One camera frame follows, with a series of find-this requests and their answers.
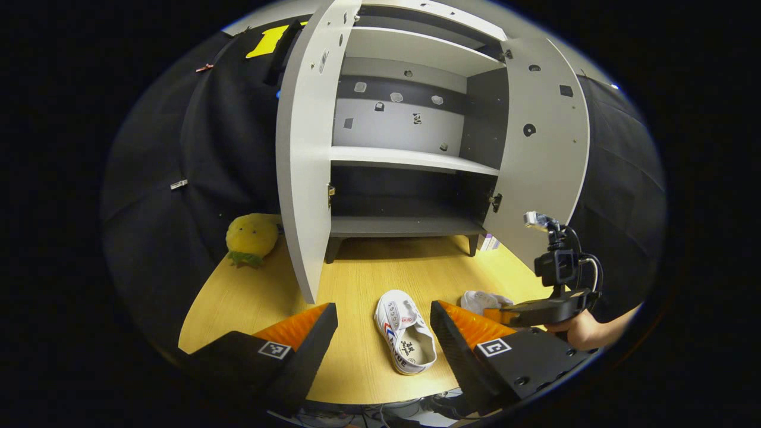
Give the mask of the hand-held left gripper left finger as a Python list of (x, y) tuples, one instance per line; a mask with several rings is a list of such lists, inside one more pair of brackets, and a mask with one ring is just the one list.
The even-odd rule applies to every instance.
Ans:
[(302, 408), (339, 325), (326, 303), (247, 334), (231, 331), (187, 354), (182, 367), (239, 409), (292, 417)]

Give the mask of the white cabinet door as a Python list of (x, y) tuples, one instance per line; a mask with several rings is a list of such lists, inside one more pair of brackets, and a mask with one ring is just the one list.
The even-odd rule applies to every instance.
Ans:
[(275, 164), (288, 252), (301, 294), (317, 301), (331, 233), (335, 96), (362, 0), (328, 0), (296, 38), (278, 101)]
[(578, 76), (554, 42), (516, 38), (502, 46), (508, 54), (507, 130), (495, 202), (483, 226), (533, 270), (548, 238), (528, 228), (524, 214), (571, 219), (587, 171), (590, 120)]

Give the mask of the white canvas shoe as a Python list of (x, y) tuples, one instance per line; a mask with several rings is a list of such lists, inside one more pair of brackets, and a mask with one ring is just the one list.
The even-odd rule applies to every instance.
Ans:
[(384, 293), (373, 319), (399, 373), (415, 376), (434, 365), (434, 334), (410, 295), (398, 289)]
[(514, 302), (505, 296), (483, 291), (465, 291), (459, 299), (459, 306), (467, 311), (483, 315), (484, 309), (500, 309)]

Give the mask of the yellow pineapple plush toy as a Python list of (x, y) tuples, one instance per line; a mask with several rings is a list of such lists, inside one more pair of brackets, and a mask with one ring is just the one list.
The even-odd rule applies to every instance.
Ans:
[(281, 222), (278, 215), (260, 212), (237, 217), (225, 236), (227, 258), (234, 266), (258, 268), (263, 265), (277, 244)]

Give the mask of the black backdrop cloth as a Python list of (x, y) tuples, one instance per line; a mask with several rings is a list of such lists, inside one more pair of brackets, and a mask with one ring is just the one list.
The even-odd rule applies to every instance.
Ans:
[[(183, 320), (227, 255), (236, 217), (278, 214), (274, 87), (266, 54), (275, 26), (219, 32), (153, 82), (112, 144), (100, 217), (115, 287), (150, 344), (180, 355)], [(196, 68), (213, 64), (212, 70)], [(663, 165), (647, 120), (619, 89), (579, 75), (590, 152), (570, 225), (604, 268), (593, 317), (606, 323), (649, 295), (668, 225)], [(171, 191), (173, 182), (187, 186)]]

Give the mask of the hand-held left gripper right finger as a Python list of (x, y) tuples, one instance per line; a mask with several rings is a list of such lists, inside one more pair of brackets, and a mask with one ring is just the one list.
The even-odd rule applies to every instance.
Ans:
[(441, 300), (430, 304), (430, 327), (468, 410), (480, 416), (550, 390), (598, 354), (539, 328), (517, 331)]

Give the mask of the grey white shoe cabinet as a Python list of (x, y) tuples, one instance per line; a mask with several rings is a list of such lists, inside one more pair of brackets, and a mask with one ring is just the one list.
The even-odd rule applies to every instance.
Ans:
[[(305, 25), (290, 25), (291, 54)], [(400, 195), (348, 197), (329, 185), (331, 233), (323, 265), (351, 237), (478, 235), (502, 163), (508, 54), (501, 28), (422, 0), (362, 0), (345, 50), (332, 128), (334, 167), (471, 173), (493, 181), (460, 195), (463, 210)]]

